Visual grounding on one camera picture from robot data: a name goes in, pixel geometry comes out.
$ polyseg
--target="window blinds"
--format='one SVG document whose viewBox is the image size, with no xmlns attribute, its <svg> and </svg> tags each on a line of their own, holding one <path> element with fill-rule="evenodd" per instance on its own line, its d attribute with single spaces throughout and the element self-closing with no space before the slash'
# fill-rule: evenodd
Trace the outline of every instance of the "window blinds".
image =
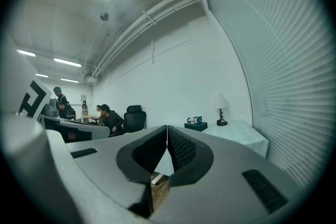
<svg viewBox="0 0 336 224">
<path fill-rule="evenodd" d="M 301 186 L 334 143 L 335 40 L 320 0 L 208 0 L 240 58 L 267 158 Z"/>
</svg>

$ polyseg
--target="lamp shade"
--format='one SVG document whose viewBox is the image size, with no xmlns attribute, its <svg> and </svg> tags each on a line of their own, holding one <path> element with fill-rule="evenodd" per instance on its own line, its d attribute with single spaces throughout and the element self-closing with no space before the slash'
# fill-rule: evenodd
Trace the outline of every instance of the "lamp shade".
<svg viewBox="0 0 336 224">
<path fill-rule="evenodd" d="M 224 109 L 227 107 L 227 101 L 222 93 L 215 96 L 214 106 L 216 109 Z"/>
</svg>

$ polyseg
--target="office chair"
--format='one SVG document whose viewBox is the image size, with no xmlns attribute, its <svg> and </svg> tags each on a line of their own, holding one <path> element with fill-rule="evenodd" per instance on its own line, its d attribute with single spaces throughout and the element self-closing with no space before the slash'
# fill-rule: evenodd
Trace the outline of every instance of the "office chair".
<svg viewBox="0 0 336 224">
<path fill-rule="evenodd" d="M 124 114 L 125 133 L 134 133 L 146 128 L 146 112 L 142 111 L 140 105 L 131 105 Z"/>
</svg>

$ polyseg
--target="white desk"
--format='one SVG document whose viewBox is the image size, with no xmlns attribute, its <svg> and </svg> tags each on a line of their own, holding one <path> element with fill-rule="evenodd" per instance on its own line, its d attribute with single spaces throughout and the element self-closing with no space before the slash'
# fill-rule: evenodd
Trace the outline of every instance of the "white desk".
<svg viewBox="0 0 336 224">
<path fill-rule="evenodd" d="M 91 117 L 91 115 L 82 115 L 82 117 L 80 118 L 81 119 L 81 122 L 82 123 L 85 123 L 85 119 L 87 119 L 88 120 L 88 122 L 89 122 L 89 118 Z"/>
<path fill-rule="evenodd" d="M 184 124 L 175 124 L 172 126 L 184 127 Z M 266 157 L 268 140 L 244 120 L 229 121 L 226 126 L 217 126 L 216 123 L 208 123 L 208 128 L 202 133 L 235 141 L 249 147 L 262 157 Z M 172 159 L 168 150 L 164 153 L 155 171 L 168 176 L 174 173 Z"/>
</svg>

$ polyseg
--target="mug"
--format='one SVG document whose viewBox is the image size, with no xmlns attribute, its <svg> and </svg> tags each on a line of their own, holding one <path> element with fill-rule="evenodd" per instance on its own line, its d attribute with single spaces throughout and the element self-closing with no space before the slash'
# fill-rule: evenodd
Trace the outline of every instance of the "mug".
<svg viewBox="0 0 336 224">
<path fill-rule="evenodd" d="M 195 124 L 195 118 L 196 118 L 195 116 L 192 116 L 192 117 L 187 119 L 187 122 L 191 123 L 191 124 Z"/>
<path fill-rule="evenodd" d="M 195 117 L 195 122 L 196 122 L 197 124 L 202 123 L 202 116 L 196 116 L 196 117 Z"/>
</svg>

